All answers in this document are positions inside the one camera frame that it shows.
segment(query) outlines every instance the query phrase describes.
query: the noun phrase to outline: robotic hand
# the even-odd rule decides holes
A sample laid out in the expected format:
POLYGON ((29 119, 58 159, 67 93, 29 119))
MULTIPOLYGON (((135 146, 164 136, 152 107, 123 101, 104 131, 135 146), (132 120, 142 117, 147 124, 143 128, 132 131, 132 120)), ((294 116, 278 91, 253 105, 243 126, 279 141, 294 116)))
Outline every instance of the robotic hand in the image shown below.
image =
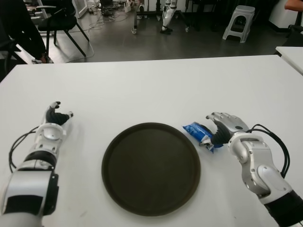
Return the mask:
POLYGON ((38 127, 35 144, 11 175, 0 202, 1 227, 41 227, 42 217, 52 214, 58 196, 54 169, 66 131, 61 127, 73 113, 56 113, 52 103, 38 127))
POLYGON ((212 113, 206 117, 218 127, 205 146, 228 143, 242 165, 246 187, 258 196, 280 227, 303 226, 303 200, 293 191, 273 163, 271 150, 262 137, 247 133, 248 126, 236 116, 212 113))

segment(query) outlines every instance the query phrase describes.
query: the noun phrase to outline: robot leg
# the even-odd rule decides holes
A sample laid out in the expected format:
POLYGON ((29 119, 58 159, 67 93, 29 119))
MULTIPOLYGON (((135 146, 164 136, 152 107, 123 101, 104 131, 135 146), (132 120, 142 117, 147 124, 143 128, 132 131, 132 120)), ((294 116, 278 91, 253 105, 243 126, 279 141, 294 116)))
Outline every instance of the robot leg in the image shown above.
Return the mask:
POLYGON ((168 28, 168 25, 172 17, 174 16, 176 9, 177 9, 177 0, 172 0, 170 5, 167 1, 165 7, 163 8, 163 26, 160 33, 170 34, 172 32, 172 29, 168 28))

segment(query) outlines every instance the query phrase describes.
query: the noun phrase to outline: concrete floor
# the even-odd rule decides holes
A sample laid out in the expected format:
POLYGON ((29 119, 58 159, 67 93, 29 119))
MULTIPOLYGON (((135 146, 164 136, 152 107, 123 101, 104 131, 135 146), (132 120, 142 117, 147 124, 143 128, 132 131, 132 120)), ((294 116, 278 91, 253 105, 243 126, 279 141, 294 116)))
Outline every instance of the concrete floor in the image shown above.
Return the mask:
MULTIPOLYGON (((90 43, 94 50, 80 32, 71 33, 79 46, 92 56, 86 59, 70 41, 66 34, 57 35, 57 46, 50 41, 49 56, 55 63, 73 62, 98 62, 98 61, 138 61, 184 58, 209 58, 244 55, 273 54, 275 47, 285 41, 285 33, 276 33, 270 27, 253 25, 250 35, 244 44, 238 40, 222 40, 225 26, 220 26, 218 32, 210 30, 211 20, 207 17, 201 20, 201 31, 190 28, 185 32, 185 25, 180 19, 173 19, 170 27, 174 29, 171 35, 160 34, 161 21, 156 18, 140 20, 137 34, 131 33, 134 24, 133 13, 119 12, 115 22, 105 23, 99 30, 90 30, 90 43)), ((79 24, 84 30, 93 25, 99 15, 85 14, 79 24)))

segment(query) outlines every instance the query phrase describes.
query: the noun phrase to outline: desk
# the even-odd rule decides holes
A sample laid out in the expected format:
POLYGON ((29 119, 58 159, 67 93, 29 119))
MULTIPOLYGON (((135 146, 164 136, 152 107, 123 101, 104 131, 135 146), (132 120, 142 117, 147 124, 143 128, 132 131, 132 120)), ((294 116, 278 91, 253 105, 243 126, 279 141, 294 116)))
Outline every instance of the desk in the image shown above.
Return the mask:
MULTIPOLYGON (((242 182, 241 166, 226 146, 214 154, 200 148, 182 125, 213 111, 237 115, 249 127, 261 123, 288 146, 288 182, 303 196, 303 77, 276 55, 165 61, 19 65, 0 83, 0 185, 10 175, 14 140, 41 122, 46 107, 61 101, 75 114, 61 147, 56 172, 56 211, 45 227, 276 227, 257 197, 242 182), (161 122, 183 132, 201 161, 200 185, 179 210, 141 217, 120 208, 101 181, 101 162, 111 140, 143 122, 161 122)), ((264 135, 278 169, 279 146, 264 135)), ((14 152, 27 155, 33 136, 14 152)))
POLYGON ((277 46, 281 58, 303 75, 303 47, 277 46))

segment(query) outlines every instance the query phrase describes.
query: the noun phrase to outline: black tray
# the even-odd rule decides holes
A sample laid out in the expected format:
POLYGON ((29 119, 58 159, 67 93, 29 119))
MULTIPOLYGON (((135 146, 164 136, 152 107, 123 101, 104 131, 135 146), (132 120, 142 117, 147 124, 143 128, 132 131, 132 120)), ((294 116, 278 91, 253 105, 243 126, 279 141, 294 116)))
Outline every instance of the black tray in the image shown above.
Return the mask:
POLYGON ((143 216, 173 212, 195 193, 200 160, 180 131, 165 124, 143 123, 120 133, 108 146, 102 178, 112 199, 143 216))

